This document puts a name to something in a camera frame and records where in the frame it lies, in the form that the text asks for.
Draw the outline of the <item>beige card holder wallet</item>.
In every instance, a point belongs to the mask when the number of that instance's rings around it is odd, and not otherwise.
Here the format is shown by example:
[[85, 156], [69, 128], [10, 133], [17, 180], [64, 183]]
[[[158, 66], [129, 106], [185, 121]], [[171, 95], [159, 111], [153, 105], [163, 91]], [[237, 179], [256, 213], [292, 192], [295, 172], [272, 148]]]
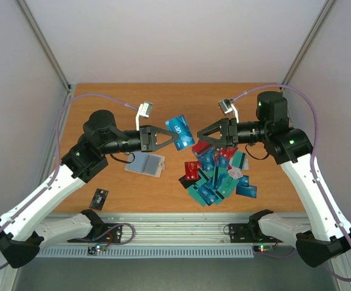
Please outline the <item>beige card holder wallet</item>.
[[165, 156], [152, 153], [133, 152], [124, 166], [127, 172], [159, 178], [165, 169]]

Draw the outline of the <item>teal VIP card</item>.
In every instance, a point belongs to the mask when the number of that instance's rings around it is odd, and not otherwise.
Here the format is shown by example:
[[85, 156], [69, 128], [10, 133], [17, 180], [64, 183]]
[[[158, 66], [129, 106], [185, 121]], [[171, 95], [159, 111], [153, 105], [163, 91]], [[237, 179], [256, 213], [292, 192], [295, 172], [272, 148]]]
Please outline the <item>teal VIP card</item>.
[[238, 185], [238, 180], [233, 179], [231, 176], [227, 176], [220, 186], [218, 187], [217, 191], [222, 194], [223, 197], [228, 198], [232, 192], [236, 189]]

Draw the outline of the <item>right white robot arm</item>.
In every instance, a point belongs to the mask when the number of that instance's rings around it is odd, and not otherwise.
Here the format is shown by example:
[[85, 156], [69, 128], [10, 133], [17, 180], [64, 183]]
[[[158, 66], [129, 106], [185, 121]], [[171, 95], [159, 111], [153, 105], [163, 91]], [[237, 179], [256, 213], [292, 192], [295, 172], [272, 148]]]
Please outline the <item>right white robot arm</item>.
[[282, 93], [261, 92], [257, 96], [256, 121], [223, 118], [200, 130], [197, 136], [217, 147], [261, 142], [293, 184], [309, 218], [308, 227], [294, 224], [270, 210], [249, 218], [249, 235], [267, 236], [296, 249], [310, 267], [351, 250], [351, 223], [337, 206], [323, 180], [315, 158], [314, 143], [304, 131], [289, 124], [287, 100]]

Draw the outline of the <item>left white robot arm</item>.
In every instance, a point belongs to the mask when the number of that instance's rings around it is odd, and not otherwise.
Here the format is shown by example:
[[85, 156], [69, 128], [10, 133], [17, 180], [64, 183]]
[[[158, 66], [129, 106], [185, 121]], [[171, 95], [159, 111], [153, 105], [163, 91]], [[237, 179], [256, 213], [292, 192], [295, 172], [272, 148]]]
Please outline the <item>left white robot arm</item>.
[[178, 139], [178, 134], [152, 125], [121, 131], [108, 110], [92, 113], [83, 134], [52, 174], [25, 200], [0, 216], [0, 252], [14, 269], [28, 264], [40, 250], [71, 239], [97, 241], [103, 220], [91, 209], [43, 224], [63, 200], [91, 181], [115, 153], [154, 152]]

